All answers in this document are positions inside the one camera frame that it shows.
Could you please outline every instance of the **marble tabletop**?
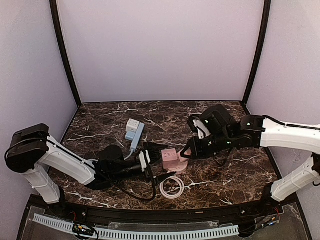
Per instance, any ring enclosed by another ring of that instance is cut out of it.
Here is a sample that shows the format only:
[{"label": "marble tabletop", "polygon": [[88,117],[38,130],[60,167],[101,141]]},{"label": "marble tabletop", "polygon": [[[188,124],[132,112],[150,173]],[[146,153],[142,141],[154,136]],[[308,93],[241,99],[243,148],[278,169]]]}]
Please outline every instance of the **marble tabletop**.
[{"label": "marble tabletop", "polygon": [[[237,121],[245,116],[237,101],[85,103],[77,112],[62,144],[85,159],[98,159],[97,153],[109,145],[120,146],[127,156],[131,142],[125,140],[126,124],[131,118],[145,124],[141,142],[165,144],[180,151],[193,136],[187,125],[188,117],[201,114],[216,104],[222,104]],[[221,161],[227,152],[223,151],[215,158]],[[152,169],[156,175],[166,172],[160,162]],[[93,191],[53,168],[49,175],[63,188],[70,203],[133,210],[200,209],[256,201],[260,199],[264,186],[277,180],[264,149],[254,148],[234,149],[223,167],[212,158],[189,160],[186,173],[179,176],[185,184],[184,193],[173,200],[164,198],[157,189],[155,200],[141,202],[116,187]],[[152,195],[151,184],[138,177],[120,185],[143,198]]]}]

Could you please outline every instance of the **white cord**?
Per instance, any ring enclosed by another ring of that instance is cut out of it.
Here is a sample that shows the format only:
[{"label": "white cord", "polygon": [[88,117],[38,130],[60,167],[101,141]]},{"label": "white cord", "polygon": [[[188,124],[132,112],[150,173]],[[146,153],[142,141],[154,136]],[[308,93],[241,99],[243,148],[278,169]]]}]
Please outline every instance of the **white cord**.
[{"label": "white cord", "polygon": [[132,156],[133,153],[134,153],[134,151],[132,150],[132,151],[130,152],[129,156],[127,156],[124,160],[129,159],[129,158]]},{"label": "white cord", "polygon": [[[178,183],[179,187],[180,187],[180,190],[178,193],[174,194],[174,195],[171,195],[171,194],[168,194],[165,189],[164,189],[164,182],[168,179],[171,179],[175,182]],[[183,193],[184,193],[184,190],[185,190],[185,184],[184,184],[184,181],[182,181],[179,177],[176,177],[176,176],[170,176],[166,179],[165,181],[161,182],[160,183],[160,192],[161,194],[166,198],[166,199],[177,199],[179,198]]]}]

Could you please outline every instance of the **dark marble surface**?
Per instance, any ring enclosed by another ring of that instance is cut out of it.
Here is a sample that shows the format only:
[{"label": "dark marble surface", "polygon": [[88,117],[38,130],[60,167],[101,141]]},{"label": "dark marble surface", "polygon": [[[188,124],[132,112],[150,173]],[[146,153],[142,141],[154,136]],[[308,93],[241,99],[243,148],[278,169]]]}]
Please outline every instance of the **dark marble surface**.
[{"label": "dark marble surface", "polygon": [[[169,145],[180,151],[193,133],[187,125],[191,114],[201,114],[207,108],[222,104],[237,121],[245,115],[239,102],[162,101],[86,103],[74,118],[63,145],[85,159],[98,159],[97,153],[109,145],[118,145],[124,156],[131,142],[125,140],[126,124],[132,118],[145,123],[142,142]],[[227,151],[216,159],[221,161]],[[165,173],[160,164],[152,167],[156,174]],[[51,178],[63,187],[68,202],[117,209],[172,210],[199,209],[240,204],[260,199],[264,186],[277,179],[263,149],[234,149],[224,167],[211,159],[190,160],[187,171],[180,177],[185,183],[183,195],[164,198],[157,190],[152,202],[135,200],[117,188],[93,191],[53,168]],[[152,195],[150,183],[133,178],[122,187],[141,197]]]}]

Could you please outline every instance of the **blue object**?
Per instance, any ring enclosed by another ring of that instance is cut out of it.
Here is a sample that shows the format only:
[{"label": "blue object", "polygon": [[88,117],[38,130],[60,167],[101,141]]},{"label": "blue object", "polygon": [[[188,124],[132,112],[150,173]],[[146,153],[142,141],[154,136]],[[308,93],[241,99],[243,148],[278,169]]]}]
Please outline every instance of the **blue object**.
[{"label": "blue object", "polygon": [[125,135],[125,139],[129,140],[129,141],[133,141],[135,138],[136,133],[132,132],[132,131],[127,131],[126,135]]},{"label": "blue object", "polygon": [[138,126],[138,129],[136,130],[136,133],[135,133],[135,135],[133,137],[133,141],[131,143],[130,151],[133,151],[134,153],[137,150],[137,147],[138,147],[142,132],[144,130],[144,127],[145,127],[145,124],[140,122],[140,124]]}]

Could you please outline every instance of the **white panel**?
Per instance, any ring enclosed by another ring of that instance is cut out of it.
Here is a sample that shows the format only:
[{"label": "white panel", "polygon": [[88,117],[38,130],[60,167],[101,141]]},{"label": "white panel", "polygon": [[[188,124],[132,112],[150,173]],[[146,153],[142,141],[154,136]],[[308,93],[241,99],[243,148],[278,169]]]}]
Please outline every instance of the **white panel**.
[{"label": "white panel", "polygon": [[241,100],[263,0],[59,0],[83,102]]},{"label": "white panel", "polygon": [[14,132],[38,123],[61,140],[77,107],[61,61],[49,1],[0,1],[0,230],[16,239],[32,192],[5,165]]},{"label": "white panel", "polygon": [[[261,61],[248,108],[286,122],[320,124],[320,2],[272,1]],[[310,156],[272,148],[283,175]],[[314,240],[320,240],[320,187],[298,191]]]}]

